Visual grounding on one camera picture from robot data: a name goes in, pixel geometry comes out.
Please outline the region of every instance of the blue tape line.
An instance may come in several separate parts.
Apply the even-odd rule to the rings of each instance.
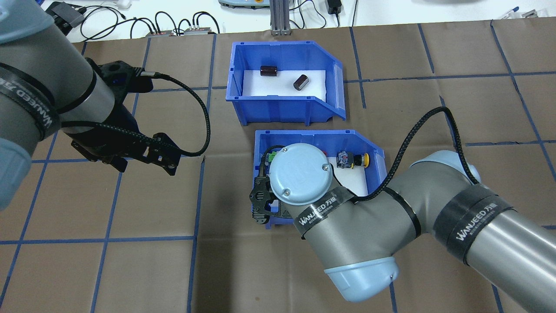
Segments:
[[[37,202],[38,192],[41,188],[42,180],[44,179],[44,173],[46,172],[46,168],[48,166],[48,160],[50,160],[50,156],[52,154],[52,149],[54,148],[54,143],[56,143],[56,138],[58,137],[58,132],[54,133],[52,137],[52,142],[50,143],[50,147],[48,148],[48,153],[46,154],[46,162],[44,163],[41,171],[41,175],[38,178],[37,187],[35,188],[35,192],[33,194],[33,200],[31,201],[31,205],[29,206],[29,211],[27,213],[27,217],[25,219],[25,224],[23,225],[23,229],[21,230],[21,234],[19,235],[19,241],[22,241],[25,238],[25,233],[27,232],[27,227],[29,226],[29,221],[31,220],[31,215],[33,214],[35,203]],[[2,288],[2,294],[0,295],[0,307],[2,307],[2,303],[4,302],[4,298],[6,296],[6,292],[8,291],[9,281],[12,278],[13,269],[16,266],[17,257],[19,256],[19,250],[21,249],[21,243],[17,244],[17,248],[15,253],[13,254],[12,263],[9,267],[8,275],[6,277],[6,281]]]
[[[353,45],[353,53],[355,55],[355,65],[357,66],[357,77],[359,78],[359,91],[361,93],[361,103],[363,104],[363,109],[366,109],[367,103],[365,101],[365,90],[363,89],[363,79],[361,77],[361,65],[359,64],[359,54],[357,53],[357,45],[355,43],[355,35],[353,34],[353,27],[349,28],[349,33],[351,36],[351,44]]]
[[[108,225],[106,226],[106,234],[104,237],[104,244],[102,245],[101,262],[98,265],[97,281],[95,283],[95,291],[93,293],[93,301],[91,303],[91,313],[94,313],[97,305],[98,288],[101,285],[102,270],[104,268],[104,261],[106,257],[106,249],[108,247],[108,239],[110,237],[110,230],[112,229],[112,220],[114,219],[114,211],[116,210],[116,203],[118,201],[118,194],[120,193],[120,184],[122,182],[122,173],[118,173],[118,180],[116,182],[116,190],[114,190],[114,198],[112,199],[112,208],[108,216]]]
[[[535,125],[535,122],[533,121],[533,117],[531,116],[531,113],[529,112],[529,109],[527,108],[527,104],[525,103],[525,99],[523,98],[523,95],[522,95],[521,91],[519,91],[518,83],[515,80],[514,75],[512,74],[512,68],[510,67],[510,64],[508,63],[508,59],[506,58],[504,50],[502,50],[502,46],[500,45],[500,41],[498,40],[498,36],[496,35],[496,30],[494,29],[493,21],[490,21],[490,30],[492,31],[492,35],[494,36],[494,42],[496,42],[496,46],[498,47],[498,50],[500,51],[500,55],[502,56],[502,59],[504,60],[504,64],[506,64],[506,68],[508,69],[508,73],[510,73],[510,77],[512,78],[512,83],[514,84],[514,88],[519,95],[519,99],[522,102],[523,110],[525,111],[525,114],[527,115],[527,118],[529,119],[529,123],[531,124],[531,127],[533,128],[533,132],[535,133],[535,136],[537,137],[537,140],[539,141],[540,149],[543,151],[544,158],[546,159],[547,164],[548,164],[548,168],[550,169],[550,172],[552,173],[552,178],[554,179],[554,181],[556,181],[556,170],[554,170],[554,166],[552,165],[552,161],[550,160],[550,156],[548,155],[548,151],[547,151],[546,147],[544,146],[544,142],[543,142],[542,138],[540,137],[539,130],[537,129],[537,126]]]
[[[147,66],[148,50],[151,48],[151,38],[147,39],[147,47],[145,48],[145,56],[143,57],[143,67]]]
[[[359,92],[361,92],[361,103],[363,104],[363,109],[367,108],[367,102],[365,101],[365,90],[363,89],[363,83],[359,83]]]
[[[354,82],[370,82],[370,79],[352,79],[352,80],[344,80],[344,84],[351,84]]]
[[[185,241],[185,240],[193,240],[193,236],[109,238],[108,242]]]
[[[193,248],[191,251],[191,264],[189,266],[189,287],[187,288],[187,313],[191,313],[191,300],[193,298],[193,276],[195,274],[195,260],[197,259],[197,236],[199,235],[199,221],[201,219],[201,198],[203,194],[203,180],[205,177],[205,160],[201,162],[199,172],[199,188],[197,190],[197,213],[195,215],[195,230],[193,232]]]
[[[496,43],[496,46],[498,47],[498,51],[500,51],[500,55],[502,56],[502,60],[504,60],[504,64],[506,64],[506,68],[508,69],[508,73],[512,74],[512,69],[510,68],[510,63],[508,63],[508,58],[506,58],[506,54],[504,54],[504,51],[502,50],[502,46],[500,45],[500,41],[498,40],[498,36],[496,35],[496,31],[494,30],[493,22],[494,22],[494,20],[491,19],[490,20],[490,31],[492,31],[492,35],[494,36],[494,42]]]
[[[186,241],[193,240],[193,238],[194,236],[122,237],[109,238],[108,242]],[[105,238],[3,240],[0,241],[0,246],[8,244],[98,243],[105,240]]]
[[[85,50],[87,49],[87,42],[83,43],[83,47],[81,48],[81,55],[85,55]]]
[[[434,74],[433,59],[430,57],[429,46],[426,44],[425,33],[423,32],[423,28],[421,27],[421,23],[418,23],[417,27],[419,28],[419,33],[421,34],[421,39],[423,40],[423,45],[425,46],[426,57],[429,59],[430,70]]]
[[[390,299],[392,301],[392,312],[398,313],[398,305],[396,304],[396,292],[394,291],[394,283],[390,283]]]
[[[361,66],[359,65],[359,55],[357,53],[357,45],[355,44],[355,35],[353,34],[353,27],[349,28],[349,34],[351,36],[351,44],[353,45],[353,53],[355,54],[355,64],[357,66],[357,77],[361,80]]]
[[[529,72],[529,73],[513,73],[514,76],[529,76],[529,75],[554,75],[556,71],[548,72]]]
[[[191,90],[208,90],[208,87],[190,87]],[[166,89],[153,89],[151,92],[169,92],[169,91],[185,91],[183,88],[166,88]]]
[[[212,74],[214,73],[214,57],[216,52],[216,34],[212,35],[212,52],[210,57],[210,69],[208,72],[208,92],[207,92],[207,111],[210,112],[210,97],[212,91]]]
[[[502,302],[500,301],[500,295],[498,294],[498,288],[492,284],[490,285],[492,286],[492,292],[494,293],[494,300],[496,301],[496,306],[498,307],[498,313],[504,313]]]
[[[497,142],[497,143],[467,143],[467,144],[465,144],[465,146],[532,145],[532,144],[539,144],[539,141],[533,140],[533,141],[524,141],[524,142],[519,142],[519,141],[500,141],[500,142]]]
[[[135,116],[137,112],[137,103],[139,102],[139,93],[135,93],[135,99],[133,100],[133,109],[131,109],[131,115]]]
[[[442,98],[442,96],[440,96],[440,104],[443,107],[446,107],[446,102],[444,101],[444,98]],[[444,117],[446,118],[446,124],[448,124],[448,128],[450,129],[450,136],[452,137],[452,143],[454,143],[455,146],[455,135],[454,135],[454,129],[452,128],[450,121],[448,120],[448,117],[444,115]]]

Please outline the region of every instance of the grid line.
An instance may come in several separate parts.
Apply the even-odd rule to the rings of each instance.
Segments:
[[[434,74],[433,58],[430,57],[429,45],[426,44],[425,33],[423,32],[421,23],[418,23],[417,27],[419,28],[419,33],[421,34],[421,39],[423,40],[423,46],[425,46],[426,58],[429,59],[430,71]]]
[[[351,44],[353,45],[353,53],[355,54],[355,65],[357,66],[357,77],[359,83],[359,92],[361,93],[361,103],[363,104],[363,109],[367,108],[367,103],[365,101],[365,90],[363,89],[363,78],[361,77],[361,66],[359,64],[359,54],[357,53],[357,44],[355,43],[355,35],[353,33],[353,27],[349,28],[349,33],[351,36]]]
[[[108,242],[145,242],[145,241],[186,241],[193,240],[193,236],[154,236],[154,237],[116,237],[108,238]],[[8,244],[50,244],[50,243],[98,243],[106,241],[105,238],[74,238],[74,239],[29,239],[29,240],[2,240],[1,245]]]
[[[46,161],[48,161],[50,159],[50,155],[52,154],[52,149],[54,148],[54,143],[56,142],[56,137],[58,137],[58,132],[56,132],[54,134],[54,137],[52,138],[52,142],[50,143],[50,147],[48,148],[48,153],[46,154]],[[42,167],[41,175],[39,176],[39,179],[38,179],[38,182],[37,182],[37,187],[35,188],[35,192],[33,194],[33,200],[31,201],[31,205],[29,206],[29,212],[27,213],[27,217],[25,219],[25,224],[23,225],[23,229],[21,230],[21,234],[19,235],[19,241],[22,241],[23,238],[25,237],[25,232],[27,231],[27,227],[29,226],[29,221],[31,220],[31,215],[33,214],[33,209],[34,209],[35,203],[37,202],[38,192],[41,188],[41,183],[42,183],[42,180],[44,178],[44,173],[46,172],[47,166],[48,166],[48,162],[45,162],[43,167]],[[13,269],[16,266],[17,257],[19,256],[19,250],[20,249],[21,249],[21,243],[17,243],[16,251],[13,254],[12,263],[10,264],[8,275],[6,276],[6,281],[4,282],[4,286],[2,288],[2,293],[0,294],[0,307],[2,307],[2,303],[4,302],[4,298],[6,297],[6,292],[8,291],[9,281],[12,278]]]
[[[390,300],[392,301],[392,312],[398,313],[398,305],[396,303],[396,292],[394,290],[394,282],[390,283]]]
[[[203,181],[205,177],[205,159],[201,162],[199,171],[199,188],[197,190],[197,212],[195,215],[195,230],[193,231],[193,248],[191,249],[191,263],[189,266],[189,286],[187,288],[187,313],[191,313],[191,301],[193,300],[193,282],[195,275],[195,261],[197,259],[197,236],[199,234],[199,221],[201,219],[201,198],[203,194]]]
[[[112,200],[112,207],[110,209],[110,215],[108,217],[108,225],[106,226],[106,234],[103,239],[104,244],[102,245],[102,254],[100,264],[98,265],[97,280],[95,282],[95,291],[93,293],[93,300],[91,303],[91,313],[94,313],[95,307],[97,305],[98,289],[100,288],[102,270],[104,268],[104,262],[106,258],[106,249],[108,248],[108,238],[110,237],[110,230],[112,228],[112,220],[114,218],[114,211],[116,210],[116,203],[118,201],[118,194],[120,192],[120,183],[122,182],[122,173],[118,173],[118,180],[116,182],[116,190],[114,190],[114,198]]]
[[[494,293],[494,300],[496,301],[496,306],[498,307],[498,313],[504,313],[504,308],[502,308],[502,302],[500,301],[500,295],[498,294],[498,288],[496,288],[493,284],[490,285],[492,286],[492,292]]]
[[[147,65],[147,58],[148,58],[148,51],[151,47],[151,39],[148,38],[147,39],[147,45],[145,47],[145,55],[143,57],[143,64],[142,67],[145,68],[145,66]],[[135,99],[133,101],[133,110],[132,110],[132,115],[135,116],[135,112],[137,110],[137,102],[139,99],[139,94],[135,94]],[[106,250],[108,249],[108,243],[109,243],[109,238],[110,238],[110,230],[112,229],[112,221],[114,219],[114,212],[116,210],[116,203],[118,202],[118,195],[120,192],[120,185],[122,182],[122,173],[118,173],[118,180],[116,181],[116,188],[114,190],[114,198],[112,200],[112,207],[110,208],[110,215],[108,216],[108,223],[106,226],[106,234],[103,240],[103,245],[102,245],[102,254],[101,254],[101,259],[100,259],[100,263],[98,265],[98,272],[97,272],[97,279],[95,282],[95,291],[93,292],[93,299],[91,301],[91,313],[94,313],[96,305],[97,305],[97,299],[98,299],[98,289],[100,288],[100,284],[101,284],[101,278],[102,278],[102,271],[104,268],[104,262],[106,259]]]
[[[512,68],[510,67],[508,59],[506,58],[506,54],[504,53],[504,50],[502,49],[500,41],[498,40],[498,36],[496,35],[496,30],[494,29],[493,20],[490,21],[490,30],[492,31],[492,35],[494,36],[494,42],[496,43],[496,46],[498,47],[498,51],[500,51],[500,55],[502,56],[502,59],[504,60],[504,64],[506,64],[506,68],[508,69],[508,73],[510,74],[510,78],[512,79],[512,83],[514,84],[514,88],[519,95],[519,99],[521,100],[523,110],[525,111],[525,114],[527,115],[527,118],[529,119],[529,123],[531,124],[531,127],[533,128],[533,132],[535,133],[535,136],[537,137],[537,140],[539,141],[540,148],[543,151],[545,159],[547,160],[548,168],[550,169],[550,172],[552,173],[552,177],[553,177],[554,181],[556,181],[556,171],[554,170],[554,167],[552,165],[552,161],[550,160],[550,156],[548,155],[548,151],[547,151],[546,147],[544,146],[544,142],[542,141],[542,139],[540,137],[540,133],[537,129],[537,126],[535,125],[535,122],[533,121],[533,117],[531,116],[531,113],[529,112],[529,109],[527,108],[527,104],[525,103],[525,99],[523,98],[523,95],[522,95],[521,91],[519,91],[519,86],[518,86],[517,81],[515,80],[515,76],[512,73]]]

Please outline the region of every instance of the black wire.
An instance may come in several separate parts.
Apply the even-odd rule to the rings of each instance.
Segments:
[[[214,16],[210,15],[210,13],[205,12],[205,11],[198,12],[198,13],[199,13],[199,15],[197,15],[197,20],[196,20],[197,26],[199,26],[199,17],[201,17],[201,16],[203,16],[203,15],[208,15],[208,16],[210,16],[210,18],[212,18],[212,20],[214,21],[214,24],[216,25],[216,31],[217,31],[218,33],[220,33],[220,26],[218,26],[218,22],[216,22],[216,19],[214,18]]]
[[[311,2],[311,3],[313,4],[313,7],[315,8],[315,12],[316,12],[320,17],[322,17],[322,20],[324,21],[324,25],[322,25],[322,26],[319,27],[319,28],[325,28],[325,27],[326,27],[326,18],[325,18],[324,16],[322,16],[322,14],[320,14],[319,10],[316,9],[316,5],[315,5],[315,2],[314,2],[313,0],[305,0],[305,1],[301,2],[301,4],[299,4],[297,7],[291,8],[290,11],[293,11],[293,10],[295,10],[295,9],[299,9],[299,14],[301,15],[301,19],[303,20],[303,28],[305,28],[305,20],[303,19],[303,15],[302,15],[302,13],[301,13],[301,6],[302,6],[303,4],[305,4],[305,3],[307,3],[307,2]]]
[[[293,20],[290,20],[291,23],[293,23],[295,25],[295,27],[297,27],[298,29],[301,29],[301,27],[299,27],[299,25],[297,25],[296,22],[294,22]]]
[[[322,14],[320,14],[320,12],[316,9],[316,5],[315,2],[313,0],[307,0],[307,1],[311,1],[311,3],[313,4],[313,7],[315,8],[315,12],[320,15],[320,17],[322,17],[322,19],[324,20],[324,25],[322,25],[319,28],[325,28],[326,27],[326,18],[324,16],[322,16]]]
[[[437,113],[440,113],[440,112],[444,112],[444,114],[446,115],[446,118],[448,119],[448,123],[450,124],[450,126],[452,128],[453,135],[454,135],[454,148],[455,148],[456,152],[458,153],[459,160],[461,162],[461,166],[463,167],[463,170],[465,171],[465,175],[467,175],[467,177],[469,178],[469,180],[471,180],[471,182],[473,184],[478,184],[479,183],[479,181],[471,173],[471,170],[469,170],[469,166],[467,165],[467,161],[465,161],[465,156],[463,155],[463,148],[461,146],[461,137],[459,136],[458,127],[455,124],[454,116],[452,115],[450,109],[448,109],[445,106],[439,106],[439,107],[436,107],[436,108],[428,111],[417,122],[417,124],[415,124],[415,126],[413,126],[411,131],[405,137],[404,142],[401,144],[400,150],[398,150],[398,154],[396,155],[396,158],[394,159],[394,163],[392,164],[392,167],[390,168],[390,171],[388,172],[388,174],[386,175],[386,178],[380,184],[380,186],[378,186],[378,188],[369,195],[366,195],[364,197],[353,197],[351,199],[352,202],[355,203],[355,202],[358,202],[358,201],[367,201],[367,200],[373,199],[377,195],[379,195],[379,193],[381,193],[384,190],[386,185],[388,185],[390,183],[390,181],[392,180],[392,178],[394,177],[394,174],[396,173],[398,167],[400,166],[401,159],[404,156],[404,153],[407,150],[407,148],[409,146],[409,143],[411,142],[411,140],[413,139],[413,137],[415,136],[417,131],[419,131],[421,126],[423,126],[423,124],[425,124],[425,122],[431,116],[433,116]]]
[[[151,26],[147,22],[145,22],[144,19],[148,19],[148,18],[145,18],[145,17],[135,18],[135,21],[133,22],[133,24],[131,24],[131,28],[130,28],[130,39],[133,39],[133,27],[135,26],[135,23],[137,23],[137,22],[145,23],[148,27],[149,34],[151,34],[151,35],[154,34],[152,32]]]
[[[123,135],[127,135],[130,137],[134,137],[140,141],[144,141],[145,143],[147,143],[149,146],[161,146],[164,148],[170,148],[173,150],[178,151],[179,153],[181,153],[182,155],[185,155],[186,157],[198,157],[199,155],[203,154],[206,149],[209,147],[209,142],[210,142],[210,120],[209,120],[209,112],[207,111],[207,108],[205,106],[205,103],[203,102],[203,100],[201,100],[201,98],[188,86],[186,86],[183,82],[169,76],[166,74],[161,74],[161,73],[156,73],[153,77],[153,79],[163,79],[163,80],[167,80],[167,81],[171,81],[174,84],[182,87],[183,89],[185,89],[187,92],[189,92],[194,98],[195,100],[197,100],[197,102],[199,103],[199,105],[201,106],[201,109],[203,110],[203,114],[205,116],[205,122],[206,122],[206,129],[207,129],[207,134],[206,134],[206,140],[205,140],[205,144],[203,145],[203,147],[201,148],[201,150],[197,151],[197,152],[187,152],[184,151],[182,149],[180,149],[177,146],[171,145],[171,144],[167,144],[167,143],[162,143],[160,141],[158,141],[157,139],[151,138],[151,137],[147,137],[141,133],[136,133],[135,131],[131,131],[125,128],[121,128],[118,126],[114,126],[114,125],[109,125],[109,124],[103,124],[103,123],[98,123],[98,122],[93,122],[93,121],[70,121],[70,122],[62,122],[62,127],[100,127],[100,128],[104,128],[107,130],[112,130],[114,132],[123,134]]]
[[[191,28],[191,22],[187,18],[184,18],[177,24],[178,31],[181,30],[181,23],[183,23],[184,21],[187,22],[187,24],[189,25],[189,28]]]
[[[355,0],[355,7],[353,9],[353,19],[351,20],[351,26],[352,27],[355,24],[355,14],[357,13],[357,4],[358,3],[359,3],[359,0]]]
[[[284,147],[283,145],[273,145],[273,146],[270,146],[268,149],[265,150],[265,152],[262,154],[262,157],[261,157],[261,164],[259,165],[259,177],[263,177],[264,175],[266,175],[266,173],[265,173],[266,172],[266,165],[265,165],[266,155],[274,149],[278,149],[278,148],[281,149],[283,147]]]
[[[157,17],[158,17],[158,15],[161,14],[161,13],[162,13],[162,14],[166,14],[166,16],[170,18],[170,21],[172,21],[172,24],[173,24],[173,26],[174,26],[173,29],[176,30],[176,29],[177,29],[177,27],[176,27],[176,22],[173,20],[173,18],[170,16],[170,14],[168,14],[168,13],[166,13],[166,12],[164,12],[164,11],[158,11],[158,12],[156,12],[156,14],[155,14],[156,31],[157,31],[158,33],[160,33],[160,26],[158,25]]]
[[[112,26],[109,26],[109,27],[105,28],[104,30],[99,31],[98,33],[94,34],[94,35],[91,36],[91,37],[87,37],[87,36],[83,35],[83,37],[85,37],[85,40],[83,40],[82,42],[86,42],[86,41],[88,41],[88,40],[98,40],[98,39],[102,39],[102,38],[104,38],[104,37],[110,35],[110,33],[112,33],[114,29],[116,29],[116,26],[119,26],[119,25],[124,24],[124,23],[127,23],[127,22],[133,22],[133,21],[136,21],[136,20],[137,20],[137,19],[131,18],[131,19],[126,19],[125,21],[122,21],[122,22],[118,22],[118,23],[116,23],[116,24],[114,24],[114,25],[112,25]],[[113,28],[113,30],[109,31],[109,33],[107,33],[106,35],[103,35],[103,36],[101,36],[101,37],[95,38],[96,36],[98,36],[98,35],[100,35],[100,34],[106,32],[106,31],[109,30],[110,28]]]
[[[299,7],[299,16],[301,16],[301,21],[303,22],[302,28],[305,28],[305,19],[304,19],[304,17],[303,17],[303,12],[301,11],[301,7]]]
[[[123,13],[122,13],[120,10],[118,10],[117,8],[107,7],[107,6],[86,6],[86,7],[83,7],[83,8],[85,8],[85,9],[89,9],[89,8],[103,8],[103,9],[109,9],[110,11],[119,14],[123,19],[126,19],[126,16],[123,15]]]
[[[85,38],[84,41],[87,41],[87,40],[98,40],[98,39],[103,39],[103,38],[105,38],[106,36],[109,36],[109,35],[116,29],[116,26],[117,26],[118,23],[120,22],[119,16],[121,16],[121,17],[124,18],[124,19],[126,18],[126,16],[123,15],[122,12],[120,12],[120,11],[118,11],[118,10],[116,10],[115,8],[112,8],[112,7],[105,7],[105,6],[88,6],[88,7],[85,7],[85,8],[92,8],[92,7],[95,8],[95,9],[91,10],[91,11],[89,12],[89,14],[87,14],[87,16],[85,16],[83,22],[81,23],[81,25],[80,25],[80,27],[79,27],[79,32],[81,33],[81,36],[83,36],[83,37]],[[113,26],[110,26],[110,27],[106,28],[106,29],[103,30],[102,32],[99,32],[99,33],[97,33],[97,34],[95,34],[95,35],[93,35],[93,36],[91,36],[91,37],[85,36],[85,34],[83,33],[83,25],[85,25],[85,22],[89,19],[89,17],[91,16],[91,14],[95,13],[96,11],[102,10],[102,9],[107,9],[108,11],[114,13],[114,15],[116,16],[116,24],[114,24]],[[110,30],[110,31],[109,31],[108,33],[104,34],[104,35],[101,36],[101,37],[95,38],[96,36],[102,34],[103,32],[105,32],[105,31],[107,31],[107,30]]]

